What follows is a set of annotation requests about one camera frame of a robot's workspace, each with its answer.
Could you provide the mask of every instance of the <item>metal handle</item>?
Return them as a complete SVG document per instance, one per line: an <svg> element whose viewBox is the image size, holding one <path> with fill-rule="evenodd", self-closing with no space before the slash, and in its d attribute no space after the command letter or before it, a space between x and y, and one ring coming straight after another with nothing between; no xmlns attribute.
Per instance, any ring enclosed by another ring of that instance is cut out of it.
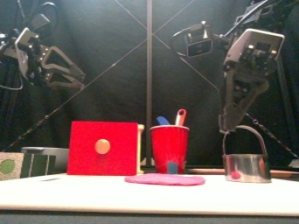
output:
<svg viewBox="0 0 299 224"><path fill-rule="evenodd" d="M236 127L236 129L249 130L256 135L260 146L261 146L263 154L267 156L265 143L264 143L263 137L259 135L257 131L253 128L248 127L247 125L239 125ZM223 155L225 155L225 138L227 138L228 133L229 133L229 131L225 132L224 137L223 137L223 142L221 142Z"/></svg>

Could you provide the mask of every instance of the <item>red wooden block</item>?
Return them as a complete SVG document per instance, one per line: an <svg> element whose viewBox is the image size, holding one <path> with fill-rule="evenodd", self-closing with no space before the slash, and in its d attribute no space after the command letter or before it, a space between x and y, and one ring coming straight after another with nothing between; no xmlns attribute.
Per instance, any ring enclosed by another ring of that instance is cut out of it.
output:
<svg viewBox="0 0 299 224"><path fill-rule="evenodd" d="M67 173L136 175L136 139L135 122L72 122Z"/></svg>

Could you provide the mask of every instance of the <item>green object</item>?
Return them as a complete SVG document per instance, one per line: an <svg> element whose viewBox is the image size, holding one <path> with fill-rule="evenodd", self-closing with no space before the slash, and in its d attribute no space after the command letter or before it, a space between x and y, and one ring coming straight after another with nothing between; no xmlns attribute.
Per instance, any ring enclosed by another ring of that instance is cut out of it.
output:
<svg viewBox="0 0 299 224"><path fill-rule="evenodd" d="M0 164L0 172L2 174L11 173L15 169L15 161L12 159L6 159L5 161L2 161L2 163Z"/></svg>
<svg viewBox="0 0 299 224"><path fill-rule="evenodd" d="M55 156L0 152L0 180L23 179L52 174Z"/></svg>

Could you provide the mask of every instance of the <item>white tabletop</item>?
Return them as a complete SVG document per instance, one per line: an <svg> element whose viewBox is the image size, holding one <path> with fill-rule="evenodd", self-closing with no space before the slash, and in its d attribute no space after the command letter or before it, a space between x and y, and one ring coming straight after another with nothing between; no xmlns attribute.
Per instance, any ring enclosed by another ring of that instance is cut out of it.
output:
<svg viewBox="0 0 299 224"><path fill-rule="evenodd" d="M141 185L113 176L57 174L0 181L0 210L131 214L299 216L299 182L229 182L201 175L204 185Z"/></svg>

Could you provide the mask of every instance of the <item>yellow circle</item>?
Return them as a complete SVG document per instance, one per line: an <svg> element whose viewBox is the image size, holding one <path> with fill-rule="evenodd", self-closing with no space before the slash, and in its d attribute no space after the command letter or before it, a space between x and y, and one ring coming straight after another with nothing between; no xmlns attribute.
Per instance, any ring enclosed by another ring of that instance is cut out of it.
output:
<svg viewBox="0 0 299 224"><path fill-rule="evenodd" d="M95 144L95 150L97 154L107 154L109 151L109 141L107 139L99 139Z"/></svg>

